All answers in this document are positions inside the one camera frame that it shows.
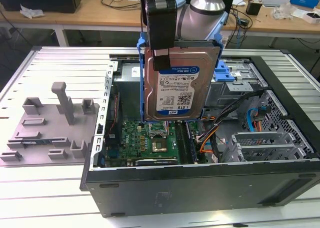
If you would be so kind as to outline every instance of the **hard drive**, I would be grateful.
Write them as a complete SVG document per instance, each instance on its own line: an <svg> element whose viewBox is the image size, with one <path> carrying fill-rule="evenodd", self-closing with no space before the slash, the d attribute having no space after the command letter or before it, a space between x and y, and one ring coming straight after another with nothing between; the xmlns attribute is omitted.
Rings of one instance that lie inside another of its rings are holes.
<svg viewBox="0 0 320 228"><path fill-rule="evenodd" d="M145 49L144 119L193 120L199 118L219 56L220 47L170 49L171 69L154 71L152 50Z"/></svg>

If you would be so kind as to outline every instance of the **label sticker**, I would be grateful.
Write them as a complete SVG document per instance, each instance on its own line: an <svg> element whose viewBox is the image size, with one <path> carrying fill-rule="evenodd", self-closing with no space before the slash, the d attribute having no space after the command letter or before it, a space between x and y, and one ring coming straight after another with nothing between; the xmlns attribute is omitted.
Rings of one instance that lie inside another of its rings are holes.
<svg viewBox="0 0 320 228"><path fill-rule="evenodd" d="M140 77L140 67L133 67L131 69L131 77Z"/></svg>
<svg viewBox="0 0 320 228"><path fill-rule="evenodd" d="M172 67L159 71L156 110L162 115L177 115L191 108L195 90L191 83L198 78L199 67Z"/></svg>

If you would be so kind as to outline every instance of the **desk leg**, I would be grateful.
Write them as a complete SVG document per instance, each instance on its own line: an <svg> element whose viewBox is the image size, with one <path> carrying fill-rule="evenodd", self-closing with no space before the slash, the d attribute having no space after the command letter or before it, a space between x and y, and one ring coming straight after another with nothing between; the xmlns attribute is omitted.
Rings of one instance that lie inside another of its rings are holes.
<svg viewBox="0 0 320 228"><path fill-rule="evenodd" d="M270 43L269 43L269 47L274 47L274 45L275 45L275 43L276 43L277 40L278 40L277 37L273 37L273 38L271 39Z"/></svg>
<svg viewBox="0 0 320 228"><path fill-rule="evenodd" d="M58 39L60 47L68 47L69 43L68 43L66 31L63 30L62 28L56 28L54 30L55 30L55 34Z"/></svg>
<svg viewBox="0 0 320 228"><path fill-rule="evenodd" d="M11 33L7 27L0 27L0 33L4 35L6 39L11 39Z"/></svg>

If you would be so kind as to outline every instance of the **wooden desk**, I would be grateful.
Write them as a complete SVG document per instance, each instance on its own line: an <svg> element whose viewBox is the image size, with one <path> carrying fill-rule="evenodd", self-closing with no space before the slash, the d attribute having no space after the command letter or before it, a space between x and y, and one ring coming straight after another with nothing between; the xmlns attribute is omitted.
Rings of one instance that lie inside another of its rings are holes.
<svg viewBox="0 0 320 228"><path fill-rule="evenodd" d="M136 1L122 1L113 5L128 5ZM245 11L246 6L238 6ZM275 20L271 17L272 8L262 7L258 16L251 16L253 26L247 32L249 36L270 37L301 37L320 38L320 25L308 24L300 18L293 20ZM75 30L105 30L105 31L140 31L140 10L122 11L109 8L100 3L100 0L82 0L75 13L45 12L44 17L29 19L18 11L4 11L5 16L16 27L53 29L60 46L68 46L65 35L66 29ZM230 35L235 28L236 20L230 16L224 34ZM0 16L0 27L11 27Z"/></svg>
<svg viewBox="0 0 320 228"><path fill-rule="evenodd" d="M114 6L134 4L122 1ZM44 17L29 19L18 11L4 11L16 27L47 28L55 30L60 46L68 46L66 29L140 31L140 10L116 10L101 4L100 0L82 0L75 13L45 12ZM11 27L0 15L0 27Z"/></svg>
<svg viewBox="0 0 320 228"><path fill-rule="evenodd" d="M239 11L246 12L245 6L237 6ZM307 7L300 7L303 10L312 10ZM251 36L273 36L273 37L320 37L320 25L309 24L301 18L293 17L290 19L275 20L272 15L273 8L261 7L257 16L250 15L253 25L248 31ZM233 16L229 16L228 23L235 26L236 20Z"/></svg>

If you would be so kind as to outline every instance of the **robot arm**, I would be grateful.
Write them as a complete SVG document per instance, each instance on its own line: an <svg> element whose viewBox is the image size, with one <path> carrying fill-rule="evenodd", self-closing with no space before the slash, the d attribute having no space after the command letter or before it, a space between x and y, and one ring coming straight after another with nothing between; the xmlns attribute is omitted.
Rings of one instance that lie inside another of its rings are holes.
<svg viewBox="0 0 320 228"><path fill-rule="evenodd" d="M222 0L192 0L179 8L175 0L141 0L141 6L155 71L170 69L169 48L176 37L214 39L228 16Z"/></svg>
<svg viewBox="0 0 320 228"><path fill-rule="evenodd" d="M175 0L141 0L155 71L170 69L169 48L174 46L177 20Z"/></svg>

